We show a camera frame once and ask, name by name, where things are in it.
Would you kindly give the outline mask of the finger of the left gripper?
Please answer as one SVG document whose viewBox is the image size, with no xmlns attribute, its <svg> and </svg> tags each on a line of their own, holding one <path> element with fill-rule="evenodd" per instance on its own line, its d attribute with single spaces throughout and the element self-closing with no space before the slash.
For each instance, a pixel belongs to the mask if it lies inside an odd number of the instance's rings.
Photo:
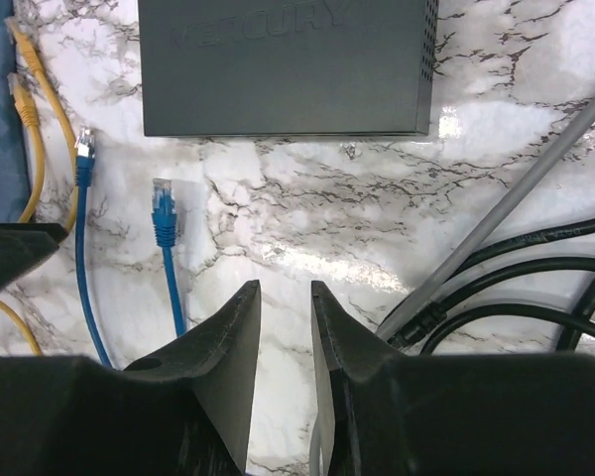
<svg viewBox="0 0 595 476">
<path fill-rule="evenodd" d="M 0 292 L 42 265 L 66 237 L 58 223 L 0 223 Z"/>
</svg>

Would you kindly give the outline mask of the black network switch box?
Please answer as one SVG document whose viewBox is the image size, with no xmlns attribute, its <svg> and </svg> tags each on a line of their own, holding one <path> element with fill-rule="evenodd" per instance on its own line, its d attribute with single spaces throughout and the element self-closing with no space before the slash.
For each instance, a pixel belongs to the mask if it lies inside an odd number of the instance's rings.
<svg viewBox="0 0 595 476">
<path fill-rule="evenodd" d="M 138 5 L 149 137 L 424 136 L 435 1 Z"/>
</svg>

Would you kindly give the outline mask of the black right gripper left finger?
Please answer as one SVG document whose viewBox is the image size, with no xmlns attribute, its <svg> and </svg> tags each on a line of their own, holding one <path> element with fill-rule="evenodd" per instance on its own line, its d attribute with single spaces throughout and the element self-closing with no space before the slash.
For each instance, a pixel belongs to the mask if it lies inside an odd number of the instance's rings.
<svg viewBox="0 0 595 476">
<path fill-rule="evenodd" d="M 182 422 L 178 471 L 245 469 L 261 308 L 261 284 L 248 281 L 204 322 L 124 370 L 174 386 Z"/>
</svg>

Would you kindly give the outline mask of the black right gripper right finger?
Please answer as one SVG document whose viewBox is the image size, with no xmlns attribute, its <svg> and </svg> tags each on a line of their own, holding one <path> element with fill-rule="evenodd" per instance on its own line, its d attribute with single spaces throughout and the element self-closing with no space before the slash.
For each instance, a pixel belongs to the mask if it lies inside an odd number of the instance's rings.
<svg viewBox="0 0 595 476">
<path fill-rule="evenodd" d="M 311 283 L 317 438 L 325 475 L 410 475 L 403 355 Z"/>
</svg>

